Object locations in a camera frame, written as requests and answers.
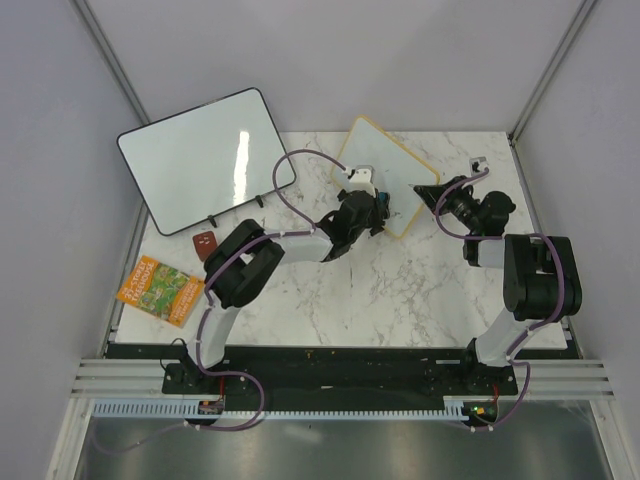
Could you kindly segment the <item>small yellow-framed whiteboard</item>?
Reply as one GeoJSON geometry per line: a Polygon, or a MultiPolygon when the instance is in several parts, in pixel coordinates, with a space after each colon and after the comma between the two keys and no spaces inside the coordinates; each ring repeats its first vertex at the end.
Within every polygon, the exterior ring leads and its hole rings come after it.
{"type": "Polygon", "coordinates": [[[385,230],[396,239],[405,236],[424,208],[412,187],[440,183],[439,172],[365,116],[354,121],[337,160],[373,171],[373,185],[390,197],[385,230]]]}

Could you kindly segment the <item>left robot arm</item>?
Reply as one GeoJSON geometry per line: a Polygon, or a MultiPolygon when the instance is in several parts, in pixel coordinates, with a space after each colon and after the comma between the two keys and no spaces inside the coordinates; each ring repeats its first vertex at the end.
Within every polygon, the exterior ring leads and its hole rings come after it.
{"type": "Polygon", "coordinates": [[[339,208],[306,230],[270,231],[255,220],[242,221],[204,261],[206,304],[196,334],[167,371],[175,383],[208,393],[219,382],[219,364],[242,308],[252,303],[280,266],[327,263],[348,253],[364,232],[375,236],[390,218],[390,195],[378,190],[341,191],[339,208]]]}

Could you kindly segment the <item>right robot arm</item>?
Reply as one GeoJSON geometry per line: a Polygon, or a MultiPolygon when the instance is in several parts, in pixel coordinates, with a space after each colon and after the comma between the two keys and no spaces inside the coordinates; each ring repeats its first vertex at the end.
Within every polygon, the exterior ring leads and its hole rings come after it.
{"type": "Polygon", "coordinates": [[[450,214],[468,229],[465,235],[447,234],[463,241],[463,258],[470,266],[502,271],[503,309],[469,342],[459,362],[445,370],[463,394],[513,394],[518,389],[509,377],[517,354],[536,332],[577,313],[582,288],[568,238],[507,234],[515,203],[500,191],[477,200],[467,180],[459,176],[445,185],[413,187],[437,223],[442,214],[450,214]]]}

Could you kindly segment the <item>large whiteboard black stand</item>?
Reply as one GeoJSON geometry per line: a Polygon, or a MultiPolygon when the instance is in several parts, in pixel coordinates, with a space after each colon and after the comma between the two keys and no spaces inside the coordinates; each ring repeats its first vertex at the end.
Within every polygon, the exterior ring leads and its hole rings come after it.
{"type": "Polygon", "coordinates": [[[218,220],[219,220],[222,216],[227,215],[227,214],[230,214],[230,213],[236,213],[238,210],[240,210],[240,209],[242,209],[242,208],[245,208],[245,207],[247,207],[247,206],[249,206],[249,205],[252,205],[252,204],[257,205],[260,209],[262,209],[262,208],[264,207],[264,196],[263,196],[263,195],[256,195],[255,197],[250,198],[248,201],[246,201],[246,202],[244,202],[244,203],[241,203],[241,204],[240,204],[240,205],[238,205],[238,206],[235,206],[235,207],[229,208],[229,209],[227,209],[227,210],[225,210],[225,211],[223,211],[223,212],[217,213],[217,214],[211,214],[211,215],[208,215],[208,216],[206,217],[206,221],[207,221],[207,222],[208,222],[208,223],[209,223],[213,228],[218,228],[218,227],[219,227],[218,220]]]}

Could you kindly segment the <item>large black-framed whiteboard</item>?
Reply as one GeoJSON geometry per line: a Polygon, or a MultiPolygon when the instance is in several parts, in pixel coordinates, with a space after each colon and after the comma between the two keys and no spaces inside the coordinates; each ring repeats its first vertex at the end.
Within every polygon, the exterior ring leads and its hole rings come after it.
{"type": "Polygon", "coordinates": [[[163,236],[296,181],[264,96],[256,88],[122,133],[117,146],[163,236]]]}

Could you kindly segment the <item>brown red cube block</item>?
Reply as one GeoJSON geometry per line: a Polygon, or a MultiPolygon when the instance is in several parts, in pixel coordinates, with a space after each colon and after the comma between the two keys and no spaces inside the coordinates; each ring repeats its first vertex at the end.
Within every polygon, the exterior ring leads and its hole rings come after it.
{"type": "Polygon", "coordinates": [[[201,262],[205,262],[218,246],[216,236],[211,230],[194,235],[192,241],[196,254],[201,262]]]}

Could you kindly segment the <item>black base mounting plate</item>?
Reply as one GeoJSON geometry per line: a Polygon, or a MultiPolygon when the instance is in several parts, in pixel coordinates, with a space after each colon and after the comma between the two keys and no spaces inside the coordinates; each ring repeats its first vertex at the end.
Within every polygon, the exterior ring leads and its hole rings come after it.
{"type": "MultiPolygon", "coordinates": [[[[202,373],[186,348],[178,343],[113,344],[110,360],[156,360],[164,372],[165,393],[222,394],[244,389],[245,381],[215,379],[202,373]]],[[[276,347],[228,346],[213,372],[237,371],[257,378],[270,396],[288,389],[373,388],[444,396],[515,395],[518,386],[511,366],[481,367],[460,348],[276,347]]]]}

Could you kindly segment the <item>orange children's book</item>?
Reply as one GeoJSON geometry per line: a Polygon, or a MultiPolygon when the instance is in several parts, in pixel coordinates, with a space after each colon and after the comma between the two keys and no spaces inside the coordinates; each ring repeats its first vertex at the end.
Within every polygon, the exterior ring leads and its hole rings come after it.
{"type": "Polygon", "coordinates": [[[204,289],[204,281],[152,257],[140,257],[116,298],[182,328],[204,289]]]}

